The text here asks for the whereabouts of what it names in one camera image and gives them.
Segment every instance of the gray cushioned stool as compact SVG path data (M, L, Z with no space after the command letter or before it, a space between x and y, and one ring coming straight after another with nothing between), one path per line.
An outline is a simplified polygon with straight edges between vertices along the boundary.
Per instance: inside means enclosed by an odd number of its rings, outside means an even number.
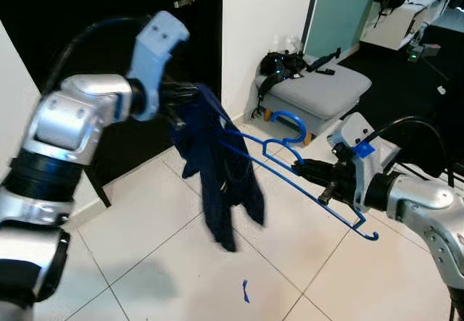
M318 135L335 120L352 109L359 97L370 88L369 78L360 73L328 63L321 67L335 70L335 75L302 71L302 78L277 83L265 95L262 106L266 108L265 120L272 112L285 110L300 117L308 130L304 144L311 141L311 134ZM259 88L265 76L257 72L255 85Z

